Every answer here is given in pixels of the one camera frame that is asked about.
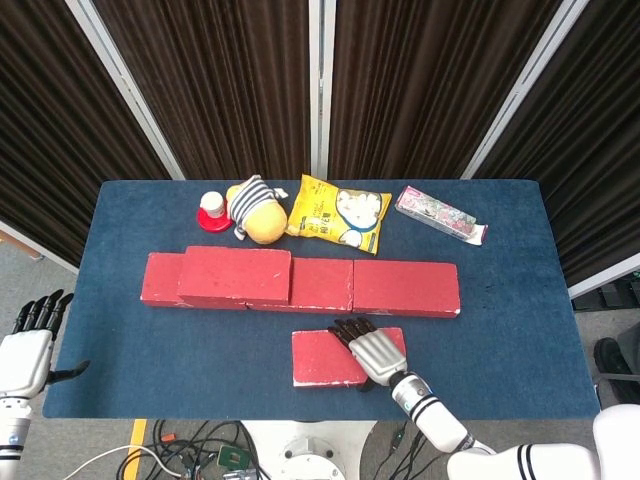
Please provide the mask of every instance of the table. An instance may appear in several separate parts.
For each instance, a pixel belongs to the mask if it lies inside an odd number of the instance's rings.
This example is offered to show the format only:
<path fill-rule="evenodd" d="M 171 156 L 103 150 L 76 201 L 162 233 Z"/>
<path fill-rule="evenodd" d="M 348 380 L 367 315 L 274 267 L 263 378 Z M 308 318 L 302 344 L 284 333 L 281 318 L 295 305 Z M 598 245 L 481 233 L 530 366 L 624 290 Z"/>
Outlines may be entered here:
<path fill-rule="evenodd" d="M 90 359 L 53 385 L 44 413 L 74 418 L 396 420 L 388 390 L 294 389 L 291 332 L 322 329 L 323 314 L 150 308 L 139 301 L 147 255 L 189 245 L 255 247 L 232 230 L 202 231 L 200 196 L 229 181 L 114 181 L 101 189 L 67 320 L 58 369 Z M 488 223 L 482 247 L 393 208 L 378 258 L 457 264 L 456 319 L 375 317 L 403 328 L 410 367 L 461 419 L 592 417 L 598 404 L 538 185 L 526 180 L 359 180 L 391 192 L 410 184 Z M 298 181 L 270 181 L 290 194 Z M 297 256 L 370 258 L 320 239 L 284 236 Z"/>

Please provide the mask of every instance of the striped fabric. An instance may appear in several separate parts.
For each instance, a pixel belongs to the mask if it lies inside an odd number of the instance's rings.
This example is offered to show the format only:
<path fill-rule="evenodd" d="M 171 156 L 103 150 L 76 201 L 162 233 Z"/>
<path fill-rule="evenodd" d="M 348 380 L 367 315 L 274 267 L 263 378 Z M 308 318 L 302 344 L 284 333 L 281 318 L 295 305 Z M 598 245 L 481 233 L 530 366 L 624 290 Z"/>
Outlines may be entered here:
<path fill-rule="evenodd" d="M 258 206 L 286 197 L 287 194 L 281 188 L 269 188 L 260 175 L 254 175 L 247 180 L 229 203 L 229 217 L 236 222 L 234 231 L 236 237 L 244 240 L 245 222 Z"/>

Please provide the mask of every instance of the yellow snack bag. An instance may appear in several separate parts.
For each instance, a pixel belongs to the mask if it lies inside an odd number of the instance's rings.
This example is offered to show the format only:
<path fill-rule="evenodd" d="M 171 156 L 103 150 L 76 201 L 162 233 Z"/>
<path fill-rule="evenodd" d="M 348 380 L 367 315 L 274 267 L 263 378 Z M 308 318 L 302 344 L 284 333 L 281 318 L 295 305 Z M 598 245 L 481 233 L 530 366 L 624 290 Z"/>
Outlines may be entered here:
<path fill-rule="evenodd" d="M 302 175 L 286 231 L 294 237 L 320 237 L 375 255 L 389 203 L 390 193 L 338 188 Z"/>

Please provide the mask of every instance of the white cable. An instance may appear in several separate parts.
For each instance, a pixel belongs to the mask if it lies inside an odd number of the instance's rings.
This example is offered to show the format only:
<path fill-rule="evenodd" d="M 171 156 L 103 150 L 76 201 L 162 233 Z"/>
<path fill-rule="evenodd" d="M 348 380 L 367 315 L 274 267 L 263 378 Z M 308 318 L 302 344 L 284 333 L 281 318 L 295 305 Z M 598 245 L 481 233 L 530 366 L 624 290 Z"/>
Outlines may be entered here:
<path fill-rule="evenodd" d="M 106 457 L 107 455 L 111 455 L 112 453 L 115 453 L 119 450 L 128 450 L 130 448 L 137 448 L 140 450 L 144 450 L 145 452 L 147 452 L 148 454 L 150 454 L 153 459 L 158 462 L 158 465 L 160 465 L 160 468 L 162 468 L 165 472 L 167 472 L 169 475 L 171 475 L 172 477 L 175 478 L 181 478 L 182 475 L 180 473 L 176 473 L 173 472 L 171 470 L 169 470 L 167 467 L 164 466 L 164 464 L 160 461 L 160 459 L 158 458 L 158 456 L 153 452 L 153 450 L 149 450 L 147 447 L 143 447 L 142 445 L 123 445 L 121 447 L 118 448 L 113 448 L 111 450 L 108 450 L 104 453 L 101 453 L 100 455 L 97 455 L 95 457 L 93 457 L 91 460 L 87 460 L 86 462 L 84 462 L 82 465 L 80 465 L 78 468 L 76 468 L 73 472 L 71 472 L 70 475 L 64 477 L 62 480 L 69 480 L 72 477 L 75 477 L 76 474 L 82 470 L 83 468 L 85 468 L 87 465 L 89 465 L 90 463 L 95 462 L 96 460 L 101 459 L 102 457 Z"/>

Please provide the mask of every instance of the floor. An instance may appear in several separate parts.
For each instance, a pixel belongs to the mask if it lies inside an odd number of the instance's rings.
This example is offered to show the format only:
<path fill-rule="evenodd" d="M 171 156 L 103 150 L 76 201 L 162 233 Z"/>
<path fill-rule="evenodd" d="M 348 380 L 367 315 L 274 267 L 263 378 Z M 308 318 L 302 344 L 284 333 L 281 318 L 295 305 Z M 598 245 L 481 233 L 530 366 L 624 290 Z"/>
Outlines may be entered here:
<path fill-rule="evenodd" d="M 12 328 L 20 307 L 31 299 L 53 292 L 58 288 L 73 291 L 75 275 L 48 259 L 34 262 L 15 247 L 0 243 L 0 337 Z M 589 364 L 593 344 L 604 336 L 616 337 L 620 332 L 640 321 L 639 310 L 591 312 L 576 315 L 580 335 Z M 601 388 L 603 406 L 615 403 L 608 385 Z M 55 420 L 40 415 L 43 397 L 32 403 L 34 420 L 27 447 L 20 466 L 19 478 L 30 480 L 62 479 L 85 460 L 113 447 L 129 443 L 133 422 L 130 420 Z M 378 423 L 372 431 L 362 453 L 361 478 L 371 480 L 374 472 L 389 450 L 393 432 L 399 424 Z M 505 449 L 521 443 L 571 442 L 593 449 L 591 421 L 495 421 L 468 422 L 467 427 L 476 437 L 496 449 Z M 408 429 L 399 452 L 387 462 L 378 478 L 388 478 L 402 457 L 415 430 Z M 114 478 L 124 453 L 99 460 L 83 470 L 78 479 Z M 423 451 L 416 469 L 434 455 Z M 148 464 L 141 467 L 144 471 Z M 444 461 L 436 462 L 431 475 L 424 478 L 446 480 Z"/>

